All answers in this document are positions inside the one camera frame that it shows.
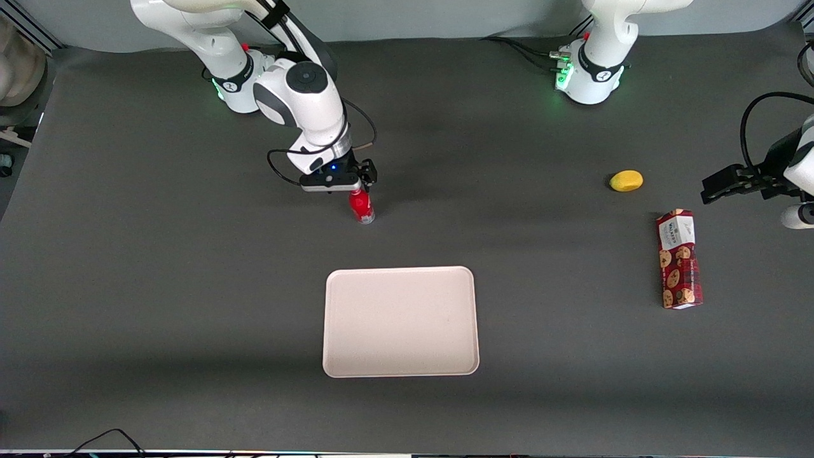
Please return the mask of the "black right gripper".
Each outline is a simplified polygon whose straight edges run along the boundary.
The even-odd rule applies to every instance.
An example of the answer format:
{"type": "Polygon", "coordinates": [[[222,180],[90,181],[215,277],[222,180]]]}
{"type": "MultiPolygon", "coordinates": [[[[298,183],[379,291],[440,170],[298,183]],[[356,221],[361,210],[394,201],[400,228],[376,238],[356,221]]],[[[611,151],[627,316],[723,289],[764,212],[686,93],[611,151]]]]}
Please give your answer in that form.
{"type": "Polygon", "coordinates": [[[343,156],[323,165],[314,173],[303,174],[303,186],[351,186],[351,193],[366,192],[378,182],[378,171],[370,159],[360,163],[355,156],[343,156]]]}

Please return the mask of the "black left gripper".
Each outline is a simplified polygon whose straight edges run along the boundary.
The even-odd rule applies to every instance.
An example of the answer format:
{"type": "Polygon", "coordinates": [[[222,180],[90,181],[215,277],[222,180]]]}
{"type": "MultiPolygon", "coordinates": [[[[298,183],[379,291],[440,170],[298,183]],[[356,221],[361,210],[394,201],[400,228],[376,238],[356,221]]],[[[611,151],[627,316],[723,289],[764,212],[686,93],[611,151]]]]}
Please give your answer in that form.
{"type": "Polygon", "coordinates": [[[762,199],[773,199],[779,195],[803,199],[803,192],[797,185],[784,176],[784,171],[791,164],[801,139],[800,128],[786,134],[774,142],[768,149],[765,159],[756,165],[756,171],[741,164],[732,164],[718,173],[720,184],[704,184],[701,191],[701,202],[710,205],[716,200],[730,195],[745,195],[761,191],[762,199]]]}

